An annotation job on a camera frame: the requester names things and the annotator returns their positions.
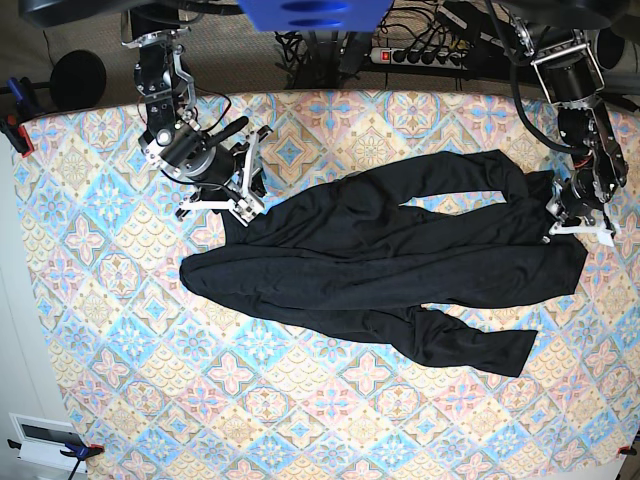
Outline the black t-shirt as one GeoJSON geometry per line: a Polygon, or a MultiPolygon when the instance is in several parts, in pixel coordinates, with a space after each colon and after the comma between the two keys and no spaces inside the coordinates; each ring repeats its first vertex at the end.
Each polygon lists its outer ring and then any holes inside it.
{"type": "Polygon", "coordinates": [[[258,319],[387,344],[426,367],[518,376],[532,330],[486,333],[443,311],[533,305],[574,293],[587,258],[553,237],[553,175],[504,153],[441,151],[324,183],[221,247],[185,258],[184,287],[258,319]]]}

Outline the black round speaker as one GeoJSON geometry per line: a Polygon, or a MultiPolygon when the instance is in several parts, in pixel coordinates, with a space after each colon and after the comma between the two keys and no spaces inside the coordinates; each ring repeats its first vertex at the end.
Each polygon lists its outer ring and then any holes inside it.
{"type": "Polygon", "coordinates": [[[106,69],[102,60],[88,50],[64,55],[54,66],[49,91],[59,111],[95,107],[106,89],[106,69]]]}

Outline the white round device upper right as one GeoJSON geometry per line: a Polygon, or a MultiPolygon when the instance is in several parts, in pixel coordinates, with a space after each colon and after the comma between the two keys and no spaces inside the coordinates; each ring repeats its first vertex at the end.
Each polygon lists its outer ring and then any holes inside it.
{"type": "Polygon", "coordinates": [[[606,28],[598,32],[595,47],[599,66],[602,69],[611,70],[619,63],[624,54],[625,40],[610,28],[606,28]]]}

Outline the white power strip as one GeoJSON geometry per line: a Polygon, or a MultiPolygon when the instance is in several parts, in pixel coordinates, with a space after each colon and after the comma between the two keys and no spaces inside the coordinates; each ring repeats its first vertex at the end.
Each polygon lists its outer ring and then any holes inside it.
{"type": "Polygon", "coordinates": [[[446,49],[435,48],[406,50],[391,47],[373,47],[369,59],[377,65],[409,67],[434,67],[463,69],[461,52],[450,53],[446,49]]]}

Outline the red black clamp upper left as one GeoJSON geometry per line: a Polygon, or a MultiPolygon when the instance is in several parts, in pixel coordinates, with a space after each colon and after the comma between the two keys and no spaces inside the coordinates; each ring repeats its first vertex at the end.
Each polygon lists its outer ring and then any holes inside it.
{"type": "Polygon", "coordinates": [[[15,114],[1,116],[1,132],[7,137],[13,148],[26,158],[34,151],[33,143],[23,123],[33,117],[34,105],[32,102],[33,89],[31,81],[27,77],[18,80],[10,77],[3,93],[11,93],[16,100],[15,114]]]}

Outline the patterned tablecloth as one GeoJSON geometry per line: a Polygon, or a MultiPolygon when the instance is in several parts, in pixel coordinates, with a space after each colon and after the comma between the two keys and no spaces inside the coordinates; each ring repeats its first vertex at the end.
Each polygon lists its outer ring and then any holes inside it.
{"type": "Polygon", "coordinates": [[[187,193],[143,159],[134,106],[41,118],[12,173],[61,399],[105,451],[95,479],[526,479],[621,456],[639,428],[639,120],[615,113],[630,177],[611,247],[576,292],[483,330],[538,331],[517,379],[427,369],[387,346],[253,319],[187,292],[178,266],[225,238],[178,222],[187,193]]]}

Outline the orange clamp lower right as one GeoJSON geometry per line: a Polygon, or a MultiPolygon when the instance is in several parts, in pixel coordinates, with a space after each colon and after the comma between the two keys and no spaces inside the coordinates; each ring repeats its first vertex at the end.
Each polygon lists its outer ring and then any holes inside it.
{"type": "Polygon", "coordinates": [[[618,455],[622,455],[622,456],[636,456],[638,454],[638,451],[636,450],[636,448],[632,445],[629,446],[625,446],[625,447],[621,447],[618,449],[618,455]]]}

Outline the blue clamp lower left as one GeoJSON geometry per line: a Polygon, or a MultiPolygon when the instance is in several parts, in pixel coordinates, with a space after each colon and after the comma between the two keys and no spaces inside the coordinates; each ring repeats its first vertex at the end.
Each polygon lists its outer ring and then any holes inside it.
{"type": "Polygon", "coordinates": [[[104,453],[104,448],[100,445],[86,446],[69,442],[64,444],[27,440],[16,442],[8,439],[7,444],[10,449],[18,451],[19,460],[62,470],[68,474],[68,479],[73,479],[79,474],[87,474],[87,460],[104,453]]]}

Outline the white wall vent box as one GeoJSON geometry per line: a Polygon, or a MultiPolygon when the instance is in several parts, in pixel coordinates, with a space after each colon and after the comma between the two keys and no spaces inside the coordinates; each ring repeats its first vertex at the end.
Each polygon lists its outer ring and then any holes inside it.
{"type": "Polygon", "coordinates": [[[68,451],[66,443],[80,445],[83,441],[70,423],[15,413],[10,413],[9,418],[16,432],[11,440],[20,445],[19,460],[71,472],[76,459],[62,455],[61,451],[68,451]]]}

